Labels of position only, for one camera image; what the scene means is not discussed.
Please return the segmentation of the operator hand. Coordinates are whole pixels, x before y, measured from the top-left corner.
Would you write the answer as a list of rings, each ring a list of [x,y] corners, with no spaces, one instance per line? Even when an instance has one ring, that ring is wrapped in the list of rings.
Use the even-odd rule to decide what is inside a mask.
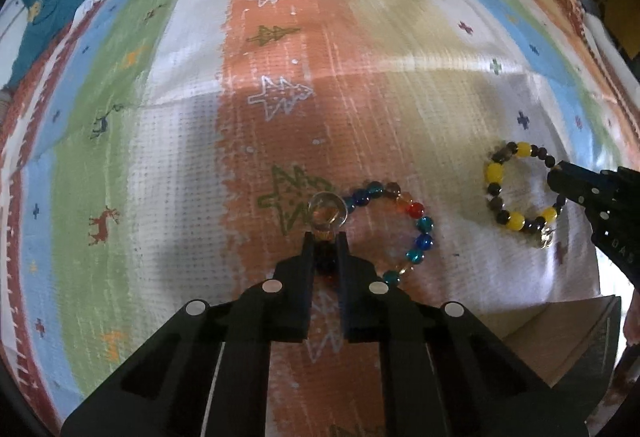
[[[608,392],[603,398],[605,420],[609,420],[639,379],[639,345],[627,346],[616,365]]]

